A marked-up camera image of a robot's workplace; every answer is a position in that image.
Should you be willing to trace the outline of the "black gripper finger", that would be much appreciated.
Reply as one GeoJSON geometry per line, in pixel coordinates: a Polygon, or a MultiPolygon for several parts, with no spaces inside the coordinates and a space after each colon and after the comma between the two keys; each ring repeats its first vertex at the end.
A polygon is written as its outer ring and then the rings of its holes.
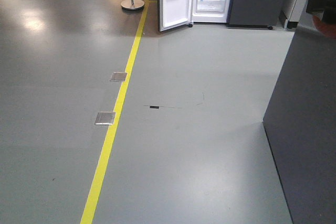
{"type": "Polygon", "coordinates": [[[308,0],[306,13],[322,14],[323,23],[335,24],[335,0],[308,0]]]}

